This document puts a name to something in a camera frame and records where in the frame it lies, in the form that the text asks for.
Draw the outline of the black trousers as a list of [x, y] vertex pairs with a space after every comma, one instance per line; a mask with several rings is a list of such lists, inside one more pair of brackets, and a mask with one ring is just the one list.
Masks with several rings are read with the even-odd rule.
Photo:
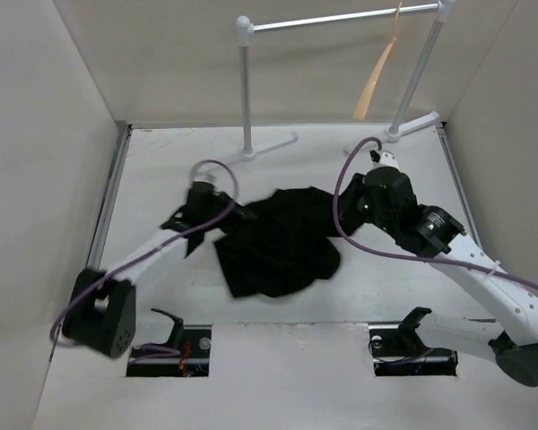
[[337, 273], [342, 257], [331, 241], [339, 236], [331, 193], [277, 189], [245, 209], [256, 218], [225, 228], [214, 242], [232, 297], [286, 297]]

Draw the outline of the beige wooden hanger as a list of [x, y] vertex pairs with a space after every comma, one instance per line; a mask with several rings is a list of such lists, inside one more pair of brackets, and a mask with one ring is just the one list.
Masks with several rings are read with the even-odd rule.
[[395, 44], [397, 43], [397, 40], [398, 40], [398, 35], [397, 35], [398, 20], [401, 14], [402, 7], [403, 7], [403, 2], [400, 2], [398, 6], [396, 7], [391, 38], [388, 41], [381, 56], [377, 60], [377, 63], [375, 64], [372, 72], [370, 73], [367, 79], [365, 86], [362, 89], [360, 98], [352, 113], [352, 119], [354, 121], [363, 122], [367, 116], [371, 100], [373, 98], [373, 95], [377, 87], [377, 83], [380, 79], [383, 69], [385, 68], [386, 61], [391, 55], [391, 52], [393, 51]]

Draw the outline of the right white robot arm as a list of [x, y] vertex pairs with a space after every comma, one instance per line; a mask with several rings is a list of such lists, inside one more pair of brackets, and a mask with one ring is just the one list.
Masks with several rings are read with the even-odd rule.
[[372, 224], [406, 252], [445, 274], [492, 316], [491, 322], [456, 319], [416, 307], [398, 327], [408, 354], [429, 348], [464, 352], [495, 363], [512, 380], [538, 386], [538, 296], [512, 279], [438, 206], [418, 203], [395, 156], [372, 150], [373, 168], [356, 174], [338, 199], [342, 221]]

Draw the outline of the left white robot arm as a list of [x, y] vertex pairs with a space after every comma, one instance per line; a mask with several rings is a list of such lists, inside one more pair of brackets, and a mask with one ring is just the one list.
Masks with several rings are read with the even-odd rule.
[[61, 334], [105, 357], [121, 357], [135, 337], [136, 294], [175, 262], [187, 258], [205, 234], [225, 233], [257, 219], [211, 183], [194, 181], [185, 204], [147, 242], [107, 270], [83, 269], [61, 315]]

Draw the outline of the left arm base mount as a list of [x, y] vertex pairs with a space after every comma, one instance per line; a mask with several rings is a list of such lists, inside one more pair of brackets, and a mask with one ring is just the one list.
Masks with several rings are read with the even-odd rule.
[[133, 348], [126, 377], [208, 377], [212, 352], [212, 326], [189, 325], [173, 347]]

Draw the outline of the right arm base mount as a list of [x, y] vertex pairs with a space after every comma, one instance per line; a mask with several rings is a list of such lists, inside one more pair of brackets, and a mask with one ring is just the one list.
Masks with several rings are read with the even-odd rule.
[[372, 323], [368, 329], [368, 350], [375, 376], [456, 376], [455, 351], [428, 348], [419, 340], [402, 337], [396, 322]]

